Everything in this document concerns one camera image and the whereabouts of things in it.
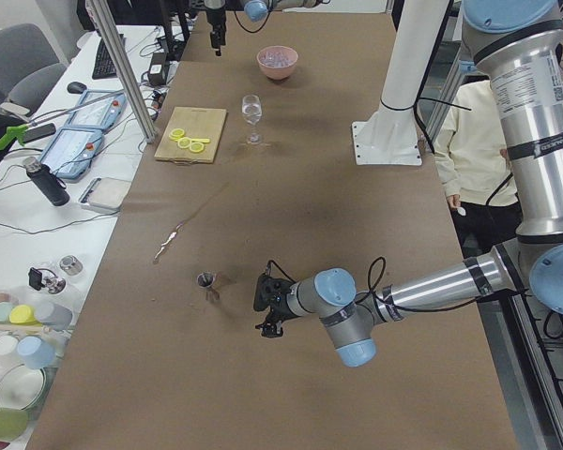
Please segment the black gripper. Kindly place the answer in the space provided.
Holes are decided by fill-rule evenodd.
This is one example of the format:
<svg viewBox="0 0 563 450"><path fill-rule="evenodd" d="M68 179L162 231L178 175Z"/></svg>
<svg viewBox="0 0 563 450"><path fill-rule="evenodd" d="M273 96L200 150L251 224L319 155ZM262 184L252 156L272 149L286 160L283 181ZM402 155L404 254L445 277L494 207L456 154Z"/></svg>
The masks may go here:
<svg viewBox="0 0 563 450"><path fill-rule="evenodd" d="M207 22L211 25L211 48L217 56L221 56L221 49L225 45L226 10L225 7L207 8L205 10Z"/></svg>
<svg viewBox="0 0 563 450"><path fill-rule="evenodd" d="M262 330L264 338L281 338L283 336L282 323L295 318L295 313L288 307L285 297L273 297L269 301L270 311L267 320L256 324L255 328Z"/></svg>

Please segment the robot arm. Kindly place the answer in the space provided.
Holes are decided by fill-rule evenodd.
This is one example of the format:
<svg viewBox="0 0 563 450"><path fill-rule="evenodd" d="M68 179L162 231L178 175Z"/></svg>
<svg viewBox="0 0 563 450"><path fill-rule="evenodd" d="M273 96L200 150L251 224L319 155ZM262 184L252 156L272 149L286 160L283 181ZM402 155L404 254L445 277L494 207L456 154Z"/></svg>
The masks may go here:
<svg viewBox="0 0 563 450"><path fill-rule="evenodd" d="M288 8L316 8L323 5L325 1L316 0L289 0L289 1L265 1L265 0L205 0L203 2L207 22L211 26L210 43L216 56L221 56L221 48L226 45L227 12L238 13L243 11L253 23L263 21L266 23L268 16L276 10Z"/></svg>
<svg viewBox="0 0 563 450"><path fill-rule="evenodd" d="M523 208L513 239L427 277L399 286L331 268L300 281L262 274L253 307L264 312L261 334L316 315L343 363L369 362L379 323L416 312L440 312L501 293L530 292L563 314L563 93L555 49L563 22L554 1L466 1L463 44L491 82L510 167Z"/></svg>

